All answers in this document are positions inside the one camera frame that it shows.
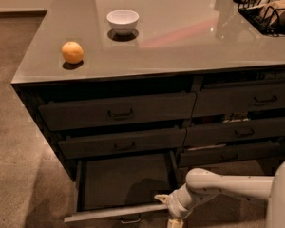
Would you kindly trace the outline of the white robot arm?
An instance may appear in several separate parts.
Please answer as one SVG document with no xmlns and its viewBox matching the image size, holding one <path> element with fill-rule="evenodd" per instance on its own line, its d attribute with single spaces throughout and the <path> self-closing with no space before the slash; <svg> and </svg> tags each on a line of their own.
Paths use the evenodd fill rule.
<svg viewBox="0 0 285 228">
<path fill-rule="evenodd" d="M 267 202 L 265 228 L 285 228 L 285 161 L 273 176 L 219 175 L 202 168 L 190 170 L 185 184 L 171 194 L 156 195 L 171 218 L 167 228 L 182 228 L 194 208 L 225 195 L 240 200 Z"/>
</svg>

